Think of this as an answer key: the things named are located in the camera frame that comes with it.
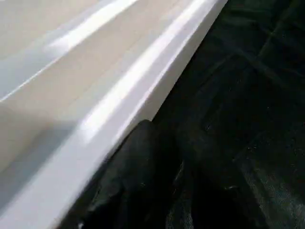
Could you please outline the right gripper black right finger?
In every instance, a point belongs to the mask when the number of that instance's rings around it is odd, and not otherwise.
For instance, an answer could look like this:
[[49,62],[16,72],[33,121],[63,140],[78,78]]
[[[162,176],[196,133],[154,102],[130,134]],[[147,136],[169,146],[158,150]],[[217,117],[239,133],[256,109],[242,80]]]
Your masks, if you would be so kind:
[[193,178],[194,228],[260,228],[260,208],[223,147],[200,128],[187,128],[183,136],[183,152]]

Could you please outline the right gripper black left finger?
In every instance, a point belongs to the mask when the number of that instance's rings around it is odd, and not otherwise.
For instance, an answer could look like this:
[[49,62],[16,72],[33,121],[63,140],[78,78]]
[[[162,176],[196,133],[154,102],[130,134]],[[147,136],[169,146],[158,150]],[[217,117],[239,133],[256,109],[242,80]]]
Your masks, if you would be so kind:
[[163,229],[183,167],[172,133],[141,121],[93,176],[64,229]]

